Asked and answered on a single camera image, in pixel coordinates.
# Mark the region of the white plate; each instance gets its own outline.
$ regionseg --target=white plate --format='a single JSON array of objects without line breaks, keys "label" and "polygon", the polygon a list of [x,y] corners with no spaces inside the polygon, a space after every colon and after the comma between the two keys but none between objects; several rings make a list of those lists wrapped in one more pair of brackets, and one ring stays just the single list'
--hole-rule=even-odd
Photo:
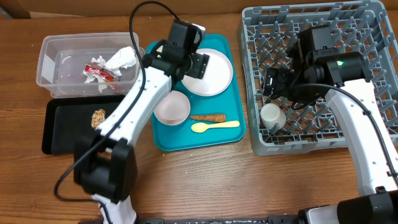
[{"label": "white plate", "polygon": [[199,49],[199,54],[210,56],[203,78],[184,76],[182,84],[199,96],[215,96],[222,93],[231,84],[234,71],[231,62],[221,52],[213,49]]},{"label": "white plate", "polygon": [[156,107],[155,117],[163,124],[181,124],[189,115],[191,104],[179,91],[171,91]]}]

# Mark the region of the teal tray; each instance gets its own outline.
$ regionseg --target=teal tray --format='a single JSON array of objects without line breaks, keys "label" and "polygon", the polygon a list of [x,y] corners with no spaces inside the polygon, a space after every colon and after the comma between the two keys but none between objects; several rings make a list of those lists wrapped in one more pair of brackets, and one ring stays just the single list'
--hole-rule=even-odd
[{"label": "teal tray", "polygon": [[[147,52],[150,51],[155,44],[156,43],[151,43],[150,46],[148,46]],[[228,41],[222,35],[206,35],[199,49],[218,50],[228,57],[233,66],[231,49],[229,48]],[[241,125],[238,128],[209,129],[204,133],[194,133],[191,130],[191,126],[200,121],[193,121],[188,118],[182,124],[167,126],[162,124],[155,115],[152,115],[154,140],[157,147],[161,150],[170,152],[196,147],[214,146],[217,144],[237,142],[243,138],[246,132],[246,124],[244,122],[241,97],[235,71],[229,87],[216,96],[195,95],[186,89],[181,82],[176,84],[174,90],[180,91],[188,97],[191,103],[190,115],[223,113],[226,115],[227,121],[238,120]]]}]

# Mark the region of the clear plastic container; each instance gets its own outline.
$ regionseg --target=clear plastic container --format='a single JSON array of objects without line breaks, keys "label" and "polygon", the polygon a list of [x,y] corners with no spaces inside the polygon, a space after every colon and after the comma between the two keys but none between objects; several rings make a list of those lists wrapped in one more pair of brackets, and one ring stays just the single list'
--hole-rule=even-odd
[{"label": "clear plastic container", "polygon": [[[139,46],[135,33],[134,39]],[[50,90],[54,98],[126,94],[138,76],[138,63],[128,69],[120,68],[119,81],[106,83],[108,87],[102,93],[98,85],[103,83],[85,83],[87,76],[83,70],[92,58],[102,56],[108,61],[127,46],[132,46],[127,32],[48,36],[40,50],[36,83]]]}]

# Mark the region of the gray dish rack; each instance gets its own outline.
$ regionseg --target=gray dish rack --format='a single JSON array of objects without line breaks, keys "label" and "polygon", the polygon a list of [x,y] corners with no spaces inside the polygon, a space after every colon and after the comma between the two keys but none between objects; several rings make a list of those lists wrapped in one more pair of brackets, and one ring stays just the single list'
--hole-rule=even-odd
[{"label": "gray dish rack", "polygon": [[288,6],[249,7],[239,26],[240,53],[248,95],[248,120],[253,152],[260,156],[304,153],[346,147],[338,121],[325,100],[294,111],[285,98],[273,100],[286,114],[286,125],[266,129],[259,116],[267,97],[261,83],[268,67],[290,67],[286,50],[297,33],[310,26],[330,25],[341,53],[358,51],[369,62],[379,111],[398,146],[397,42],[379,1],[351,1]]}]

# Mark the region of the yellow spoon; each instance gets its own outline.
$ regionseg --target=yellow spoon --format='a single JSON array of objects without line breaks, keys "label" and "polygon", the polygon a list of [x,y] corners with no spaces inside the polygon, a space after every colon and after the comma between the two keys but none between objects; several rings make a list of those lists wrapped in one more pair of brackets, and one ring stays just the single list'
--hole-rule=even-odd
[{"label": "yellow spoon", "polygon": [[209,128],[236,128],[239,127],[239,121],[227,121],[216,124],[196,123],[192,125],[192,131],[196,133],[204,133]]}]

